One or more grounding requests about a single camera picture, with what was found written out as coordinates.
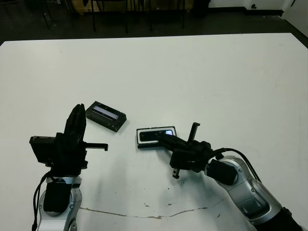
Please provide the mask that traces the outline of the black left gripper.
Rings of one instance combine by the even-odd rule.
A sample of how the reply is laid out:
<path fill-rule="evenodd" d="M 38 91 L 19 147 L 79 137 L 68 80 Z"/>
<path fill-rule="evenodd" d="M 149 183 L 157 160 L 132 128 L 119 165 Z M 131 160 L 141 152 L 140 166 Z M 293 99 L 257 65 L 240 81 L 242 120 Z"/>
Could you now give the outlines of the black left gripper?
<path fill-rule="evenodd" d="M 108 150 L 107 143 L 91 143 L 83 140 L 86 129 L 84 104 L 77 104 L 70 113 L 64 133 L 57 133 L 54 141 L 55 154 L 51 156 L 53 176 L 78 176 L 87 168 L 87 149 Z"/>

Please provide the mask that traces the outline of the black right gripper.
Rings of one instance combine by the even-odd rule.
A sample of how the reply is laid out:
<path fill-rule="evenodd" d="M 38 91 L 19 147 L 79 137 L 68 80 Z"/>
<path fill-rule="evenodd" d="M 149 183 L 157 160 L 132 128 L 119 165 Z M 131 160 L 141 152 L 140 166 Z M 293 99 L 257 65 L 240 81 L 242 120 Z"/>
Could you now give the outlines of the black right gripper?
<path fill-rule="evenodd" d="M 183 140 L 177 136 L 160 133 L 157 135 L 158 143 L 172 151 L 170 166 L 173 168 L 173 177 L 178 179 L 181 170 L 192 170 L 200 172 L 213 155 L 210 143 L 195 140 L 199 123 L 192 124 L 188 140 Z"/>

